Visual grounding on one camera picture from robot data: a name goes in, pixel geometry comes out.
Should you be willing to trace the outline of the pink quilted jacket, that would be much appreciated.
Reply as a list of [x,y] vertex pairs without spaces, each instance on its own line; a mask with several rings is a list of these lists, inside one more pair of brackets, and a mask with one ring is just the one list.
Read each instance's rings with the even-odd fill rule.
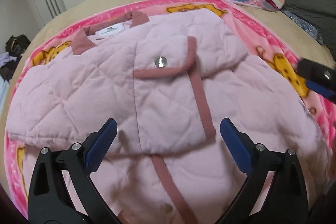
[[293,85],[250,54],[208,9],[134,11],[84,27],[50,62],[30,68],[6,131],[32,150],[63,150],[109,119],[118,133],[93,182],[129,223],[213,223],[242,186],[219,126],[269,150],[296,151],[314,203],[331,151]]

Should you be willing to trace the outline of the black bag on floor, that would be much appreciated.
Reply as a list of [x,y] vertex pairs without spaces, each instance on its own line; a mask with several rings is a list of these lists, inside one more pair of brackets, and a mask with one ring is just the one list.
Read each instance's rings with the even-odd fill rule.
[[27,36],[21,34],[19,36],[11,36],[5,44],[5,50],[10,56],[22,56],[29,47],[30,41]]

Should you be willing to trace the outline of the purple clothes pile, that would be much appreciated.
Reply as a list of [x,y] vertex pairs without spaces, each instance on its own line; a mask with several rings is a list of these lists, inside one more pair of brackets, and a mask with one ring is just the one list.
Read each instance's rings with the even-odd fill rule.
[[0,54],[0,67],[5,66],[10,61],[16,61],[17,57],[11,56],[8,52]]

